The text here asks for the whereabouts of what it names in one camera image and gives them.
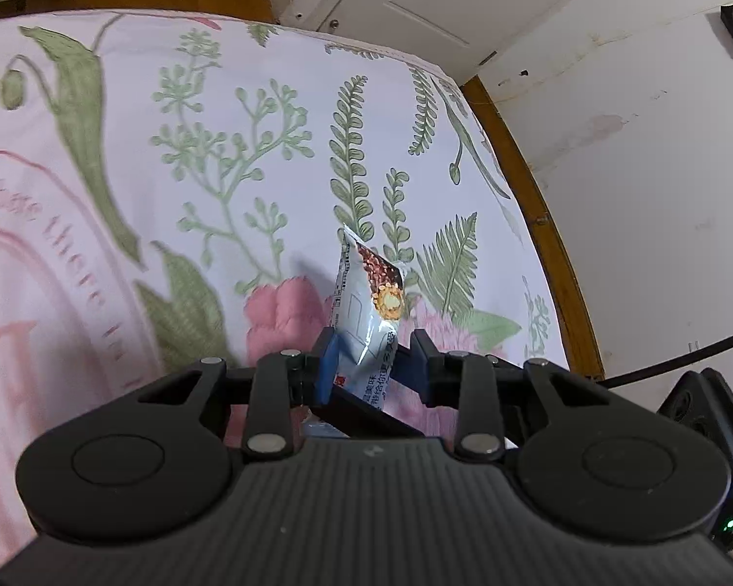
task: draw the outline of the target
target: fern print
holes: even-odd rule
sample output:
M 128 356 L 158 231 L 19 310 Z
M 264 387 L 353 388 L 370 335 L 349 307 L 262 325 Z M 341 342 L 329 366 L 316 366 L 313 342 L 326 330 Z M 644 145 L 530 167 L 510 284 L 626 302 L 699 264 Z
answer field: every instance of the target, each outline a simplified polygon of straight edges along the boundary
M 277 29 L 271 24 L 259 24 L 257 22 L 247 24 L 247 32 L 262 48 L 266 48 L 269 35 L 279 35 Z
M 418 254 L 421 276 L 418 285 L 424 297 L 442 315 L 456 322 L 472 309 L 477 270 L 475 223 L 477 212 L 469 218 L 456 217 L 434 237 L 434 244 Z
M 448 80 L 438 81 L 440 81 L 440 85 L 443 87 L 446 93 L 448 93 L 448 98 L 456 104 L 457 108 L 459 108 L 459 112 L 461 112 L 462 116 L 468 117 L 469 114 L 467 113 L 467 103 L 464 101 L 462 93 L 459 91 L 459 89 Z
M 415 258 L 412 247 L 402 248 L 400 244 L 410 239 L 410 230 L 403 224 L 407 220 L 404 211 L 397 206 L 405 199 L 401 187 L 410 182 L 410 174 L 406 171 L 391 171 L 385 175 L 388 185 L 383 187 L 383 213 L 388 220 L 383 221 L 383 231 L 391 244 L 383 245 L 383 255 L 389 262 L 404 262 L 408 264 Z
M 231 211 L 231 201 L 241 183 L 248 180 L 260 182 L 265 178 L 264 171 L 256 163 L 270 151 L 280 148 L 282 158 L 286 160 L 293 158 L 294 153 L 306 158 L 314 156 L 312 149 L 304 144 L 304 141 L 312 139 L 312 133 L 300 131 L 307 123 L 307 111 L 293 105 L 298 95 L 294 89 L 270 80 L 271 93 L 259 88 L 253 103 L 250 103 L 246 90 L 236 88 L 236 98 L 249 119 L 246 138 L 235 132 L 228 139 L 225 132 L 213 134 L 201 123 L 191 125 L 188 112 L 200 113 L 204 109 L 195 98 L 203 91 L 207 69 L 219 67 L 219 44 L 211 41 L 205 31 L 191 31 L 180 38 L 182 41 L 177 50 L 189 55 L 188 64 L 177 64 L 172 69 L 161 68 L 161 89 L 152 96 L 154 101 L 162 103 L 162 112 L 175 112 L 179 122 L 175 129 L 161 126 L 151 143 L 169 150 L 162 155 L 161 161 L 172 166 L 171 173 L 176 181 L 192 180 L 218 204 L 223 223 L 205 222 L 196 206 L 186 202 L 183 205 L 184 216 L 177 222 L 177 227 L 184 232 L 195 231 L 202 235 L 200 261 L 204 268 L 211 266 L 214 260 L 210 248 L 213 238 L 234 243 L 252 267 L 252 275 L 240 279 L 234 286 L 238 294 L 247 295 L 261 283 L 274 284 L 283 280 L 280 256 L 284 243 L 277 233 L 287 224 L 287 216 L 279 213 L 275 204 L 266 211 L 263 201 L 256 201 L 257 218 L 252 214 L 244 215 L 247 227 L 258 229 L 266 236 L 272 258 L 268 264 L 244 241 Z M 270 115 L 277 113 L 281 114 L 281 122 L 275 120 L 279 131 L 261 131 Z
M 423 154 L 431 146 L 431 140 L 434 136 L 434 120 L 437 119 L 437 101 L 434 100 L 434 90 L 432 90 L 426 73 L 418 68 L 410 66 L 412 75 L 412 83 L 416 89 L 416 122 L 412 127 L 415 136 L 412 138 L 412 144 L 408 149 L 410 154 Z
M 529 343 L 524 346 L 524 358 L 540 357 L 545 354 L 545 341 L 549 338 L 549 326 L 551 326 L 551 317 L 549 315 L 549 307 L 545 303 L 545 299 L 540 295 L 532 298 L 532 292 L 529 290 L 527 278 L 523 275 L 524 280 L 524 299 L 527 301 L 527 316 L 529 329 Z
M 330 158 L 331 168 L 337 175 L 337 178 L 331 179 L 331 193 L 345 205 L 336 205 L 334 215 L 339 223 L 357 232 L 364 242 L 374 237 L 374 225 L 364 220 L 373 209 L 367 199 L 369 186 L 364 181 L 356 180 L 359 176 L 366 176 L 367 169 L 361 163 L 364 152 L 354 146 L 364 142 L 358 130 L 364 128 L 361 108 L 364 107 L 366 82 L 365 76 L 358 75 L 340 86 L 337 111 L 332 115 L 334 125 L 331 126 L 331 132 L 334 139 L 328 142 L 334 154 Z
M 365 48 L 356 48 L 355 46 L 346 46 L 344 43 L 329 42 L 323 49 L 326 53 L 331 54 L 332 50 L 344 50 L 346 53 L 353 53 L 364 59 L 382 59 L 385 57 L 382 53 L 376 53 L 374 50 L 367 50 Z

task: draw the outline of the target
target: black cable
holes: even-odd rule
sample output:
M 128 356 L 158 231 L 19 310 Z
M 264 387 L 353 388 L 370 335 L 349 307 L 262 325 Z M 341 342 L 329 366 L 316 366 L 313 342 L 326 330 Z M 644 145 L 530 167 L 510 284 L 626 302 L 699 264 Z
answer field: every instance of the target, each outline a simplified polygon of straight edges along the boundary
M 641 370 L 635 370 L 635 372 L 619 375 L 619 377 L 603 379 L 597 383 L 607 388 L 636 383 L 638 381 L 643 381 L 644 379 L 656 377 L 658 374 L 665 374 L 672 370 L 678 370 L 678 368 L 691 366 L 694 363 L 703 361 L 703 359 L 713 357 L 714 355 L 719 355 L 721 352 L 725 352 L 731 348 L 733 348 L 733 335 L 723 339 L 722 341 L 718 341 L 716 344 L 705 346 L 695 352 L 690 352 L 688 355 L 669 359 L 662 363 L 657 363 L 654 366 L 649 366 L 648 368 L 641 368 Z

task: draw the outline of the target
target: snack package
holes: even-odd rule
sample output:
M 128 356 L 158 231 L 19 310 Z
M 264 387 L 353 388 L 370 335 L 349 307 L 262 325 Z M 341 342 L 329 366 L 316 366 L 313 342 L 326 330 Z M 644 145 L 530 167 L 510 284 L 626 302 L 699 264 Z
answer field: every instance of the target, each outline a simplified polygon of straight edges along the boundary
M 331 325 L 341 342 L 334 385 L 383 407 L 404 308 L 404 271 L 345 227 Z

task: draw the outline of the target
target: yellow food picture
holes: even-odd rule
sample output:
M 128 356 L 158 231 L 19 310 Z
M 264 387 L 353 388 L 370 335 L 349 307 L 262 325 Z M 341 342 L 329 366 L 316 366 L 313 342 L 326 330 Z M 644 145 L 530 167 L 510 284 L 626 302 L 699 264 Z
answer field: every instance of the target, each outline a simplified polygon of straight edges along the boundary
M 372 294 L 375 310 L 383 319 L 396 321 L 402 318 L 402 290 L 395 284 L 380 286 Z

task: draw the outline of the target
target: bed sheet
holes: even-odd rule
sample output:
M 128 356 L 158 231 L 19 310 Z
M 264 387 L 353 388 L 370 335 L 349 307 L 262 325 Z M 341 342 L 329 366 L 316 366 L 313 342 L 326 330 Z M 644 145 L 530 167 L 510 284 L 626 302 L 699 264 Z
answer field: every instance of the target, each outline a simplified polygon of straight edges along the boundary
M 199 13 L 0 21 L 0 564 L 33 537 L 13 483 L 33 438 L 202 356 L 310 348 L 345 225 L 407 264 L 400 343 L 565 363 L 515 197 L 438 68 Z M 455 425 L 397 383 L 385 409 Z

